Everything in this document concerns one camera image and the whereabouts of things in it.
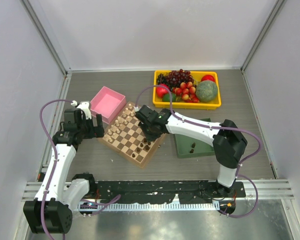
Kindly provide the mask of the green piece tray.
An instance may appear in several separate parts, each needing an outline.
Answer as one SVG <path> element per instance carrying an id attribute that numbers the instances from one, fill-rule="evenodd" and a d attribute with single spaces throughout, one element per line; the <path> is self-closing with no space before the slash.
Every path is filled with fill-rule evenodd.
<path id="1" fill-rule="evenodd" d="M 212 146 L 192 137 L 175 134 L 174 142 L 176 148 L 176 155 L 179 159 L 199 158 L 215 155 L 215 151 Z"/>

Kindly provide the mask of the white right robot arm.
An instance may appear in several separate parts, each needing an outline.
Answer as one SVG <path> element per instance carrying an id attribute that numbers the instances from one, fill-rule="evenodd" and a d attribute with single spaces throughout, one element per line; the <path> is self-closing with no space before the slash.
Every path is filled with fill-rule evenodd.
<path id="1" fill-rule="evenodd" d="M 234 193 L 238 164 L 248 142 L 242 133 L 232 129 L 236 128 L 232 121 L 226 119 L 223 123 L 206 122 L 169 109 L 156 112 L 146 105 L 135 107 L 134 111 L 148 142 L 155 141 L 162 134 L 173 134 L 190 137 L 212 146 L 220 164 L 215 189 L 222 197 Z"/>

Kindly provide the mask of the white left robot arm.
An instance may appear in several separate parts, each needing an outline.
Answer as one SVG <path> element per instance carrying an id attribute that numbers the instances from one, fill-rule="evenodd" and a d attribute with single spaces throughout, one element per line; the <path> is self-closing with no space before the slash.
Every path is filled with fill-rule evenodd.
<path id="1" fill-rule="evenodd" d="M 79 173 L 66 187 L 66 179 L 79 145 L 85 139 L 102 138 L 105 134 L 102 116 L 96 115 L 94 125 L 90 102 L 75 100 L 64 111 L 64 121 L 59 131 L 51 136 L 51 158 L 43 182 L 33 200 L 27 200 L 23 213 L 34 234 L 66 235 L 72 225 L 74 212 L 83 198 L 92 199 L 97 194 L 97 184 L 91 173 Z"/>

